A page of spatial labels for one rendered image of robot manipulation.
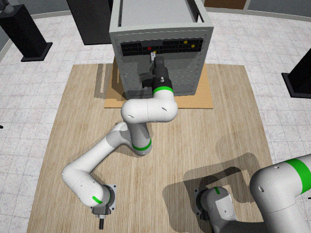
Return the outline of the tan flat board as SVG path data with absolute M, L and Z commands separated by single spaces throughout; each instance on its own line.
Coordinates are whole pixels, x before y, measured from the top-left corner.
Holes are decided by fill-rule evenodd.
M 213 109 L 205 63 L 195 95 L 174 96 L 174 98 L 178 109 Z M 114 56 L 104 108 L 121 108 L 125 101 L 127 99 Z

